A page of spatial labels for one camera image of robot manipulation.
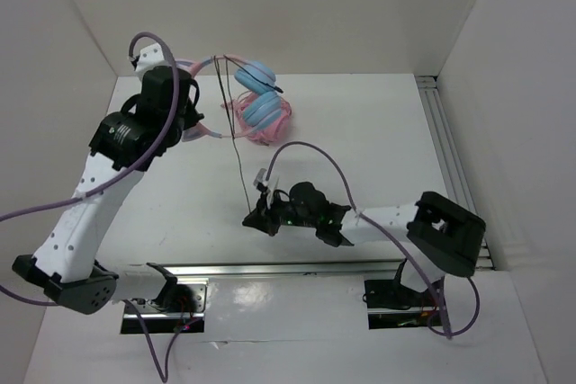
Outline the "pink blue cat-ear headphones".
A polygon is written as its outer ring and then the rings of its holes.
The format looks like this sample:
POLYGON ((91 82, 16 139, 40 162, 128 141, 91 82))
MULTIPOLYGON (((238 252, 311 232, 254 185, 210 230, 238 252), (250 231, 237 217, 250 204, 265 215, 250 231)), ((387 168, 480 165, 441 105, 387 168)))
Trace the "pink blue cat-ear headphones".
POLYGON ((231 109, 238 117, 241 127, 240 133, 234 133, 233 137, 249 137, 279 121, 283 115, 283 90, 277 86, 273 70, 263 63, 234 55, 216 55, 198 62, 178 59, 176 64, 195 77, 205 67, 221 60, 237 67, 234 79, 246 89, 239 98, 224 103, 224 108, 231 109))

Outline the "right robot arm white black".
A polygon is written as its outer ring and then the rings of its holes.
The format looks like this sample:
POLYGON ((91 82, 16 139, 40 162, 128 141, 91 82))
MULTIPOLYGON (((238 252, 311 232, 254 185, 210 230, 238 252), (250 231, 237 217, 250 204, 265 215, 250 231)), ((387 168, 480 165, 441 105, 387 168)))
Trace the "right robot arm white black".
POLYGON ((437 192, 423 192, 405 205, 354 210, 329 201, 310 182, 290 191, 259 184, 256 207, 242 225, 275 236, 281 227, 311 228, 316 238, 332 247, 353 247, 384 240, 414 252, 404 257, 392 285, 394 298, 414 304, 428 286, 447 275, 474 275, 486 223, 477 215, 437 192))

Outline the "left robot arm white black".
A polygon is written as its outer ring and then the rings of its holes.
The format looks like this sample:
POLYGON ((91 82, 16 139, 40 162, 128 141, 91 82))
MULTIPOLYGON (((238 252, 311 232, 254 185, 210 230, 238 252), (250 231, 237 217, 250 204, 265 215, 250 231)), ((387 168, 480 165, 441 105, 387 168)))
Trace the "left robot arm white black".
POLYGON ((154 309, 171 309, 190 291, 156 263, 114 270, 96 259, 116 214, 152 161, 175 146, 202 115, 195 105, 199 86, 192 76, 168 66, 153 67, 141 90, 106 115, 89 143, 85 170, 57 225, 31 255, 12 269, 43 289, 57 305, 84 315, 110 301, 142 299, 154 309))

